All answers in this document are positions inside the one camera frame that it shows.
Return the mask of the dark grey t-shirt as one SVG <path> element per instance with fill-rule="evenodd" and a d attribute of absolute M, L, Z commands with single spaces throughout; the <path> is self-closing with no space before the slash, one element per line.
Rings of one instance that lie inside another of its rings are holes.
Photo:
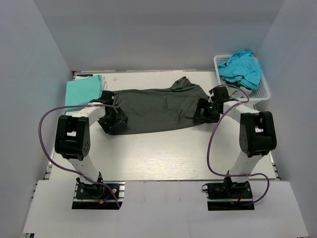
<path fill-rule="evenodd" d="M 165 89 L 129 89 L 115 91 L 124 103 L 120 107 L 128 117 L 110 129 L 109 135 L 129 135 L 178 130 L 201 124 L 194 122 L 200 98 L 208 99 L 201 86 L 187 77 L 176 80 Z"/>

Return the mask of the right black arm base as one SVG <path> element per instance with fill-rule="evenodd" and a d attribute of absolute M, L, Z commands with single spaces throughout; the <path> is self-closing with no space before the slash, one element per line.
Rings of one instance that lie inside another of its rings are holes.
<path fill-rule="evenodd" d="M 209 211 L 246 211 L 254 210 L 253 194 L 250 183 L 223 182 L 205 183 L 201 187 L 207 195 Z"/>

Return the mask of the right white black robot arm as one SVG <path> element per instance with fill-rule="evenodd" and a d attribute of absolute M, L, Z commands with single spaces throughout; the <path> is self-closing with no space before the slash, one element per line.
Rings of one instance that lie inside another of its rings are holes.
<path fill-rule="evenodd" d="M 226 174 L 220 174 L 214 171 L 210 165 L 210 153 L 216 130 L 226 116 L 240 125 L 240 154 L 234 166 Z M 261 173 L 252 174 L 254 167 L 262 157 L 277 146 L 272 113 L 253 110 L 238 101 L 209 102 L 200 98 L 193 119 L 194 121 L 215 123 L 208 142 L 207 166 L 217 176 L 234 179 L 225 183 L 223 190 L 228 197 L 236 197 L 242 191 L 240 182 L 247 181 L 249 177 L 260 176 Z"/>

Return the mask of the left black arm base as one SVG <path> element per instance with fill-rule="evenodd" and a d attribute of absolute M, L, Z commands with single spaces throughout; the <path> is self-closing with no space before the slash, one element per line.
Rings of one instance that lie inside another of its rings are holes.
<path fill-rule="evenodd" d="M 76 187 L 73 196 L 73 210 L 119 210 L 112 192 L 117 198 L 119 206 L 124 199 L 125 182 L 110 181 L 106 182 L 110 187 L 84 184 L 79 178 L 76 179 Z"/>

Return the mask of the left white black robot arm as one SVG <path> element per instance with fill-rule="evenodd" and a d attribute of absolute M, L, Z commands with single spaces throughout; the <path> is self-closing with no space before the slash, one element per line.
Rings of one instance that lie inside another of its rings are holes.
<path fill-rule="evenodd" d="M 96 122 L 106 134 L 114 135 L 127 127 L 128 117 L 121 108 L 109 108 L 98 103 L 72 115 L 62 115 L 57 122 L 54 148 L 89 183 L 89 194 L 99 198 L 104 194 L 105 186 L 89 155 L 90 126 Z"/>

